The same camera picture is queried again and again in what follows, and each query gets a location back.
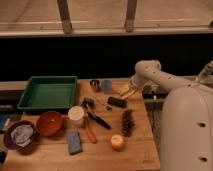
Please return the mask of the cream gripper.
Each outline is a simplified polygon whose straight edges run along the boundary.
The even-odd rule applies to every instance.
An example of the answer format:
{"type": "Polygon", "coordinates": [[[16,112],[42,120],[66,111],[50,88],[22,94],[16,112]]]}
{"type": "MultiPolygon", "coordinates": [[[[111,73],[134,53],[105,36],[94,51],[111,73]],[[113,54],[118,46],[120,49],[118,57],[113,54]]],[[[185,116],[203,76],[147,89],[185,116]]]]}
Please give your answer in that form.
{"type": "Polygon", "coordinates": [[[139,84],[135,80],[130,80],[128,85],[125,85],[124,87],[122,87],[120,89],[119,93],[120,93],[120,95],[123,95],[122,99],[126,100],[129,97],[131,97],[132,95],[134,95],[136,92],[140,92],[142,90],[143,90],[142,84],[139,84]]]}

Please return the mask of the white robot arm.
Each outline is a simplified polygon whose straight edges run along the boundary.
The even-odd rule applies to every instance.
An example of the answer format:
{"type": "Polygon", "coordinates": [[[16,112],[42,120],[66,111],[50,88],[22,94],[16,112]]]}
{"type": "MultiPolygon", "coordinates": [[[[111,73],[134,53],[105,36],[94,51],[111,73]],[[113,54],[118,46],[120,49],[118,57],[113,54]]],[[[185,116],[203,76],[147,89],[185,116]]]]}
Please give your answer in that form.
{"type": "Polygon", "coordinates": [[[213,61],[191,81],[162,71],[157,60],[142,60],[120,90],[128,98],[152,81],[168,92],[162,107],[161,171],[213,171],[213,88],[205,85],[211,73],[213,61]]]}

